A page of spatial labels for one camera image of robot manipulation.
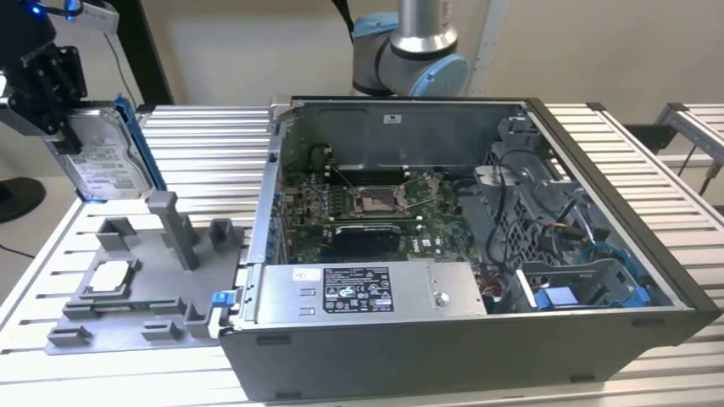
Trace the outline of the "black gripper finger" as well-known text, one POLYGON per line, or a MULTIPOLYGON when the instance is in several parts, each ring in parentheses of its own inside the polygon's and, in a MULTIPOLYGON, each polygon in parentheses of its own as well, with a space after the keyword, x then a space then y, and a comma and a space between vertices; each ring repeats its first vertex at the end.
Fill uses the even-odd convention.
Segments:
POLYGON ((64 114, 54 114, 56 127, 56 140, 54 145, 60 155, 76 155, 82 152, 82 142, 75 130, 71 128, 64 114))

